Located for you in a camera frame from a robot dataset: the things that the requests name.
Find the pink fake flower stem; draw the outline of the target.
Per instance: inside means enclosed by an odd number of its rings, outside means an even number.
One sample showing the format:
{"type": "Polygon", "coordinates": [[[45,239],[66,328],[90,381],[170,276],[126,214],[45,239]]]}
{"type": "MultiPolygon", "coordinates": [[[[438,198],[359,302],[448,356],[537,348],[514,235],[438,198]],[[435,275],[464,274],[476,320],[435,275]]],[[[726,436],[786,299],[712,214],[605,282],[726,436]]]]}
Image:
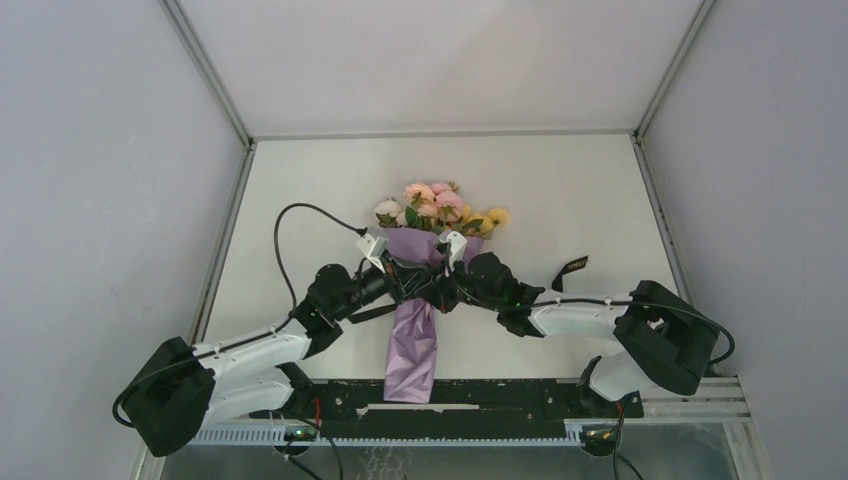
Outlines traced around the pink fake flower stem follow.
{"type": "Polygon", "coordinates": [[[458,228],[470,216],[455,183],[413,183],[405,187],[404,199],[406,206],[398,221],[410,228],[441,233],[458,228]]]}

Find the yellow fake flower stem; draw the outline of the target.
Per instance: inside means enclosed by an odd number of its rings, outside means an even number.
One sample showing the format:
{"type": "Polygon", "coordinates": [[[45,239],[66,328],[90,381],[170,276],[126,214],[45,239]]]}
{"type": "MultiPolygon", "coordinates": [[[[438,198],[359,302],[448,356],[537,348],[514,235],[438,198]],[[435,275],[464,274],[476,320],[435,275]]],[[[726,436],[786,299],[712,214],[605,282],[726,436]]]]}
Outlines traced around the yellow fake flower stem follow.
{"type": "Polygon", "coordinates": [[[489,239],[497,229],[508,224],[510,219],[510,212],[504,208],[493,208],[478,213],[466,204],[455,227],[465,236],[489,239]]]}

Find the pink wrapping paper sheet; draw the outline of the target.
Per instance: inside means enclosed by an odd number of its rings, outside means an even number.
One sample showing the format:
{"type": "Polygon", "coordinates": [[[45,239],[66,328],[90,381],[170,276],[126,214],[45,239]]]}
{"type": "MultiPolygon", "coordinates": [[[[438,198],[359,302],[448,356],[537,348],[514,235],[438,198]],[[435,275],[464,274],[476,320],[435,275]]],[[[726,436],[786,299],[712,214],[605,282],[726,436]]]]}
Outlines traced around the pink wrapping paper sheet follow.
{"type": "MultiPolygon", "coordinates": [[[[388,251],[396,258],[426,266],[441,264],[439,235],[413,228],[385,231],[388,251]]],[[[383,399],[426,404],[430,401],[437,363],[437,307],[421,298],[399,304],[388,341],[383,399]]]]}

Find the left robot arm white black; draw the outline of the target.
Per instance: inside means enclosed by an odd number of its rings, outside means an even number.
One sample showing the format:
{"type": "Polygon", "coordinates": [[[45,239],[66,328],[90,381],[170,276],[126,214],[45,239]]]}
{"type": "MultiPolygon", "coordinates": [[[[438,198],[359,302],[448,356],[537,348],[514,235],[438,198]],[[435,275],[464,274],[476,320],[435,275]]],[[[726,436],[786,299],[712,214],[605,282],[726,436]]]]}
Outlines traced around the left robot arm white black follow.
{"type": "Polygon", "coordinates": [[[349,277],[339,264],[322,267],[306,297],[282,320],[217,343],[163,342],[112,406],[156,457],[187,445],[203,428],[260,410],[290,417],[311,407],[311,388],[283,367],[328,349],[340,321],[397,290],[397,270],[371,267],[349,277]]]}

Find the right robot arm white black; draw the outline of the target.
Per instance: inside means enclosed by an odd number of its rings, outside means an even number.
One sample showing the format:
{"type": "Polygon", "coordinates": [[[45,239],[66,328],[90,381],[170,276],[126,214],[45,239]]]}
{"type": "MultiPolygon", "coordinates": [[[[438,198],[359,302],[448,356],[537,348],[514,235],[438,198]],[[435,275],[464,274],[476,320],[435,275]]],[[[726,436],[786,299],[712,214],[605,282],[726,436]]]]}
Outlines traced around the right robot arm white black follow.
{"type": "Polygon", "coordinates": [[[441,276],[461,303],[495,313],[518,337],[570,335],[615,342],[621,352],[591,361],[579,406],[605,415],[618,400],[650,386],[696,393],[725,330],[662,284],[642,280],[616,295],[569,295],[518,281],[493,253],[457,261],[441,276]]]}

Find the white fake flower stem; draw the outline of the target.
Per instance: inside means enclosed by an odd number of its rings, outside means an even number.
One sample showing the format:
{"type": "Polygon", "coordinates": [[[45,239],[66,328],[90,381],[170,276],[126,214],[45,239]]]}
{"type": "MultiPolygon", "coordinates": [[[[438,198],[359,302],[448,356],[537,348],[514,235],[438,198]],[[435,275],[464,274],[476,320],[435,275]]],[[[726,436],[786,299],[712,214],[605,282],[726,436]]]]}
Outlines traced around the white fake flower stem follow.
{"type": "Polygon", "coordinates": [[[406,207],[393,198],[380,202],[373,212],[381,228],[402,228],[407,225],[406,207]]]}

